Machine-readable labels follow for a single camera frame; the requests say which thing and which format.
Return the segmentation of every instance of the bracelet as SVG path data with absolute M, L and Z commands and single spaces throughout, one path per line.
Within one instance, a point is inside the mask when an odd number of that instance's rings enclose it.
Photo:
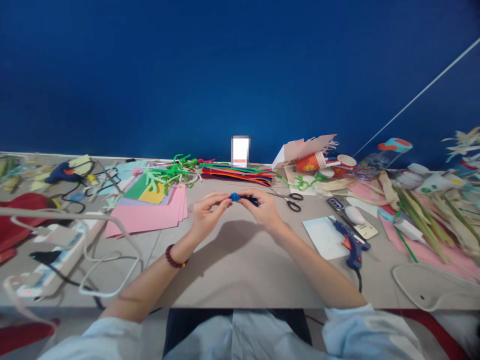
M 170 250 L 173 247 L 174 247 L 174 244 L 167 247 L 165 251 L 165 257 L 168 260 L 168 263 L 172 265 L 174 268 L 184 268 L 189 263 L 189 260 L 187 259 L 184 263 L 176 262 L 175 260 L 173 260 L 172 257 L 170 256 Z

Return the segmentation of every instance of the shirt sleeve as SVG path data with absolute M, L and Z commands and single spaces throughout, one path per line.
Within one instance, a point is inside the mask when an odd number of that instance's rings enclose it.
M 104 317 L 83 335 L 69 337 L 38 360 L 133 360 L 138 356 L 141 336 L 139 323 Z
M 354 309 L 326 309 L 323 340 L 329 355 L 340 359 L 424 359 L 420 342 L 405 320 L 376 311 L 371 304 Z

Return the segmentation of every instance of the table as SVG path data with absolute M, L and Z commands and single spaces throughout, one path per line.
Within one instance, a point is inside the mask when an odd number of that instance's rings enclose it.
M 49 157 L 54 163 L 65 160 L 62 157 Z M 104 166 L 114 159 L 101 159 Z M 61 183 L 56 192 L 66 192 L 74 184 Z M 141 247 L 142 260 L 151 264 L 162 256 L 168 245 L 180 239 L 192 225 L 192 205 L 205 194 L 213 191 L 225 193 L 238 192 L 246 187 L 267 190 L 259 184 L 241 181 L 205 179 L 187 189 L 189 217 L 180 222 L 178 227 L 151 231 L 133 235 Z M 287 185 L 280 179 L 274 181 L 273 187 L 282 194 L 288 194 Z M 0 201 L 10 200 L 18 194 L 8 195 L 0 191 Z M 104 196 L 99 196 L 93 203 L 85 202 L 86 211 L 98 211 L 104 204 Z M 326 199 L 317 196 L 305 196 L 301 201 L 301 212 L 291 211 L 282 198 L 275 197 L 280 217 L 309 246 L 314 247 L 302 221 L 333 215 Z M 372 249 L 363 253 L 363 295 L 377 309 L 411 309 L 415 305 L 402 293 L 392 278 L 392 269 L 398 265 L 409 264 L 408 255 L 395 250 L 385 235 L 379 219 L 362 212 L 375 226 L 379 234 L 370 240 Z M 18 247 L 18 255 L 0 266 L 0 278 L 3 281 L 9 275 L 29 272 L 37 264 L 28 258 L 32 251 L 48 251 L 48 244 L 34 244 L 27 240 Z M 97 258 L 119 250 L 123 255 L 133 255 L 128 243 L 123 240 L 102 239 L 95 249 Z M 92 282 L 102 291 L 115 289 L 131 266 L 132 260 L 110 261 L 101 264 L 92 274 Z M 330 261 L 355 286 L 358 280 L 355 273 L 346 265 L 344 258 Z M 92 263 L 82 259 L 71 278 L 80 281 L 82 273 L 90 269 Z M 404 269 L 399 276 L 409 293 L 420 299 L 425 306 L 445 292 L 473 292 L 477 297 L 452 295 L 441 304 L 441 309 L 477 310 L 480 309 L 480 289 L 462 281 L 445 278 L 430 270 L 419 268 Z M 39 302 L 24 300 L 28 306 L 38 307 L 94 307 L 94 301 L 80 295 L 78 289 L 69 284 L 63 285 L 58 294 Z M 238 203 L 234 203 L 220 219 L 217 228 L 196 249 L 190 257 L 188 266 L 183 268 L 160 298 L 158 306 L 183 308 L 324 308 L 325 304 L 307 278 L 296 267 L 287 253 L 275 244 L 272 237 L 255 223 L 252 215 Z M 11 306 L 3 288 L 0 289 L 0 307 Z

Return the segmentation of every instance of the light blue shirt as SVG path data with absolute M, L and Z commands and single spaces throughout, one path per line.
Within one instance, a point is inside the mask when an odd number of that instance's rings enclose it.
M 268 311 L 235 310 L 232 316 L 216 316 L 197 326 L 165 359 L 424 359 L 418 339 L 401 317 L 370 304 L 327 309 L 326 314 L 322 335 L 327 353 L 302 341 Z M 139 359 L 141 336 L 141 324 L 102 318 L 39 360 Z

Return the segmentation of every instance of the green paper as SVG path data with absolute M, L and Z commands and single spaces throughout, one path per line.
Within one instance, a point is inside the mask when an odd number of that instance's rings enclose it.
M 132 185 L 130 189 L 123 195 L 124 198 L 138 200 L 147 188 L 147 175 L 142 175 L 136 183 Z

